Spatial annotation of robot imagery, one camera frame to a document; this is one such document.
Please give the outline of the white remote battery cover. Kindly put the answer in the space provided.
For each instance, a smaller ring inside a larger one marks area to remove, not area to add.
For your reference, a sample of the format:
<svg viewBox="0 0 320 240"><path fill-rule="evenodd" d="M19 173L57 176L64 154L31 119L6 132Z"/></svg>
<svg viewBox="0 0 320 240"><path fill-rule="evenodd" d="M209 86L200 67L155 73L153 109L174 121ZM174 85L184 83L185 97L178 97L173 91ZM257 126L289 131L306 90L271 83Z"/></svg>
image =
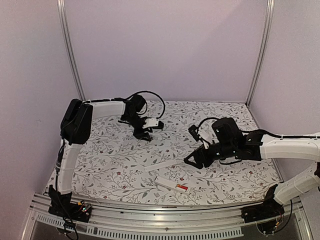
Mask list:
<svg viewBox="0 0 320 240"><path fill-rule="evenodd" d="M170 167L172 165L176 165L177 163L178 162L176 160L164 161L164 162L156 163L153 165L145 166L144 171L151 172L151 171L159 170L162 168Z"/></svg>

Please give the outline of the white remote control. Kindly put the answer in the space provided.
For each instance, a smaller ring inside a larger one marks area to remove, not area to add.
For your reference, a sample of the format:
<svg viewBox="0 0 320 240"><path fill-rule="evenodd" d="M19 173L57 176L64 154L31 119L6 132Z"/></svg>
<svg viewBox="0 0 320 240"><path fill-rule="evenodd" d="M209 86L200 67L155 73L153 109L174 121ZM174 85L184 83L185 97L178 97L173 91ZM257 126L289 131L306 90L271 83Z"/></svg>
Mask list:
<svg viewBox="0 0 320 240"><path fill-rule="evenodd" d="M187 185L184 185L184 184L181 184L181 183L177 183L175 181L172 181L172 180L169 180L169 179L166 179L166 178L163 178L163 177L160 177L160 176L156 176L153 180L153 182L159 186L162 186L162 187L165 187L165 188L168 188L170 190L173 190L173 191L176 191L178 193L182 193L182 194L189 194L190 191L191 191L191 187L187 186ZM184 191L182 189L179 189L179 188L176 188L176 185L179 184L179 185L183 185L183 186L186 186L188 187L188 190L187 191Z"/></svg>

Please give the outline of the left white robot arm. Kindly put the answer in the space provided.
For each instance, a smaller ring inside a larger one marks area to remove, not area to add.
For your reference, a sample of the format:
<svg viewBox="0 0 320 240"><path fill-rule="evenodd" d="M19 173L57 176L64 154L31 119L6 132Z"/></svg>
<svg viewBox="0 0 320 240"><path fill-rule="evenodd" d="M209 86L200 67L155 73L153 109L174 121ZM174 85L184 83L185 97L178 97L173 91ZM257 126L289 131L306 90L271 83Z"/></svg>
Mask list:
<svg viewBox="0 0 320 240"><path fill-rule="evenodd" d="M72 218L73 214L88 217L75 203L71 203L72 178L76 161L82 146L91 135L92 121L110 116L120 116L120 120L133 127L133 136L138 140L151 141L152 129L149 120L140 116L146 100L139 94L129 98L96 99L81 101L73 99L60 124L61 146L55 164L55 185L50 185L50 214Z"/></svg>

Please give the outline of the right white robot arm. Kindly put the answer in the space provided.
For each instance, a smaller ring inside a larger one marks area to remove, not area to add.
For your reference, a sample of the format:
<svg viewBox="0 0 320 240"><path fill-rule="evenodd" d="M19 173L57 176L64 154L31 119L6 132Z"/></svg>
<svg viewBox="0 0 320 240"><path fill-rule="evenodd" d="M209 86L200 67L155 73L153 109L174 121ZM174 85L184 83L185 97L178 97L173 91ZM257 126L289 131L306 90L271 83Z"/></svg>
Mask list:
<svg viewBox="0 0 320 240"><path fill-rule="evenodd" d="M211 125L218 140L201 133L200 126L192 125L188 131L202 145L183 161L197 169L208 168L216 161L234 157L242 160L266 159L310 160L313 164L293 178L271 186L262 203L243 207L241 217L245 223L273 218L284 214L284 204L320 186L320 135L277 135L263 129L244 131L231 117L214 118Z"/></svg>

